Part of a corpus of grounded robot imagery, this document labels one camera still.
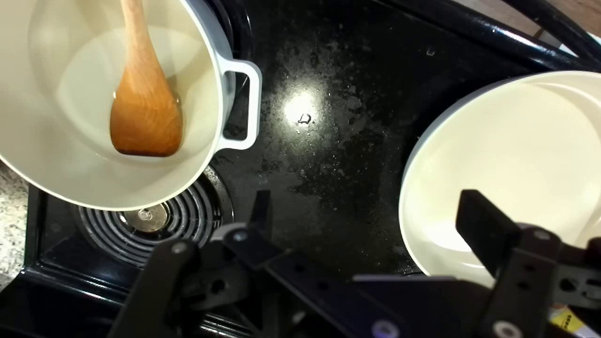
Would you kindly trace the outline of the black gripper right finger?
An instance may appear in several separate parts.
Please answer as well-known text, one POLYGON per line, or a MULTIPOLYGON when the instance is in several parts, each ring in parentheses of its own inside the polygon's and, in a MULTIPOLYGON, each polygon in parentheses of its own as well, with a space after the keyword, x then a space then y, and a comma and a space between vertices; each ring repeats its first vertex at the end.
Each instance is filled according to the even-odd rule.
POLYGON ((539 225, 521 225, 479 189, 462 189, 455 227, 494 278, 479 338, 575 338, 549 321, 564 304, 599 323, 601 238, 564 242, 539 225))

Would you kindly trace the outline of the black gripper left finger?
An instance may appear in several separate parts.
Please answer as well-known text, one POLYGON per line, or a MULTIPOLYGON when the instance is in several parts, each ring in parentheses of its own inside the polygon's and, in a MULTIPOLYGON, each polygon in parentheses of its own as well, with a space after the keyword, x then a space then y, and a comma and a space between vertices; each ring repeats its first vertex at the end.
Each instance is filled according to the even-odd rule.
POLYGON ((109 338, 203 338, 216 311, 252 338, 402 338, 402 321, 359 287, 263 236, 271 195, 203 248, 158 246, 136 279, 109 338))

